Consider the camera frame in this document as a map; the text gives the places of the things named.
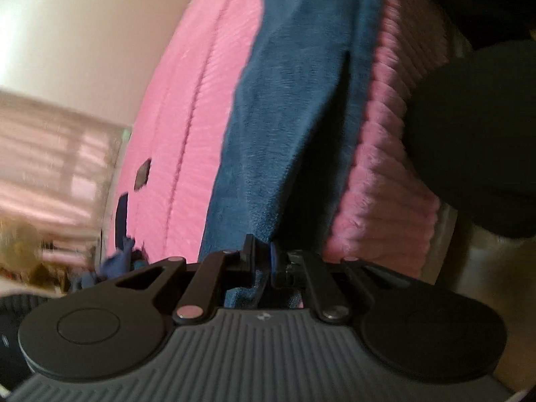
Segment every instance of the blue blanket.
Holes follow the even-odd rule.
[[[320,251],[357,142],[383,0],[264,0],[200,259],[247,233]]]

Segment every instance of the plush fabric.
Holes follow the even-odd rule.
[[[193,0],[155,71],[117,189],[117,197],[129,192],[128,234],[152,262],[197,259],[234,89],[261,16],[262,0]],[[401,118],[411,89],[446,55],[430,0],[384,0],[364,122],[326,259],[360,256],[419,274],[439,202],[408,166]],[[148,158],[148,183],[133,192]]]
[[[400,140],[410,92],[446,63],[447,53],[444,22],[431,0],[385,0],[365,123],[326,260],[361,257],[420,275],[439,200],[416,178]]]
[[[352,164],[382,1],[264,0],[200,258],[240,248],[247,233],[322,250]]]

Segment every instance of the pink blanket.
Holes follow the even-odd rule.
[[[117,197],[129,192],[128,234],[153,262],[197,259],[234,88],[261,17],[262,0],[193,0],[147,89]],[[411,89],[446,55],[430,0],[385,0],[369,102],[326,260],[359,256],[419,275],[439,202],[408,167],[402,118]],[[148,158],[148,183],[134,192]]]

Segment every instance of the black cushion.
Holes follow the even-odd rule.
[[[440,198],[495,234],[536,235],[536,42],[439,68],[417,87],[405,123],[407,152]]]

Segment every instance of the white wall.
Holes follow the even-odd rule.
[[[130,126],[190,0],[0,0],[0,90]]]

